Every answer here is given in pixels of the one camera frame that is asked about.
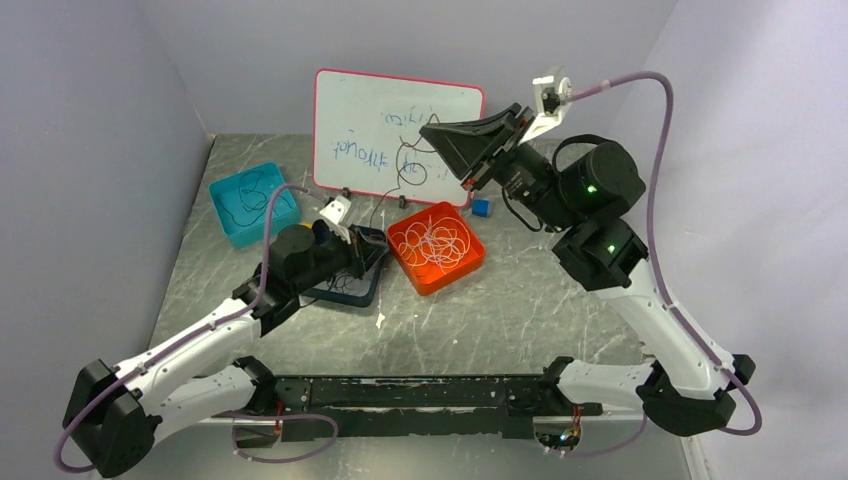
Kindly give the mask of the navy blue tray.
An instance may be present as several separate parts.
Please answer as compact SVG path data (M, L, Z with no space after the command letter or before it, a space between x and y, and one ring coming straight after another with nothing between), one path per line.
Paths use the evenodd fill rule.
M307 306L317 300L357 308L370 306L375 298L378 282L388 251L369 253L366 261L370 267L360 276L340 271L300 294L301 305Z

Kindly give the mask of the orange plastic bin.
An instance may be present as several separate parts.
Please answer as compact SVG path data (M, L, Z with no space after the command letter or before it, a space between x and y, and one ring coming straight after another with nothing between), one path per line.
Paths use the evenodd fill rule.
M460 212L433 204L388 227L391 251L414 290L431 295L479 269L486 249Z

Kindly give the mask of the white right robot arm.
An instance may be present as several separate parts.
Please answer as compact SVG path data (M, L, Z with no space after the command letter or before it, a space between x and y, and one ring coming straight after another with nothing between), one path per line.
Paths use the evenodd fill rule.
M513 105L485 119L428 122L419 133L463 188L495 182L543 230L558 233L552 251L561 268L610 305L654 356L630 366L560 358L539 389L542 406L553 414L571 406L634 409L681 437L726 430L732 392L749 382L755 363L711 343L694 322L681 323L648 245L624 220L646 189L634 159L616 141L583 134L567 144L586 152L559 168L523 141L531 121L530 109Z

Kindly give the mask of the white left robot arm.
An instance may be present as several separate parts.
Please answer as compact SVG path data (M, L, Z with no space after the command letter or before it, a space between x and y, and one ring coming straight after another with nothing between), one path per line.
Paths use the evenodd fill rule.
M327 219L269 235L253 275L211 313L144 353L115 365L94 360L79 371L54 450L56 466L115 478L165 438L208 417L268 413L277 380L256 358L208 376L201 371L281 326L301 309L307 290L339 274L360 278L388 250L383 231Z

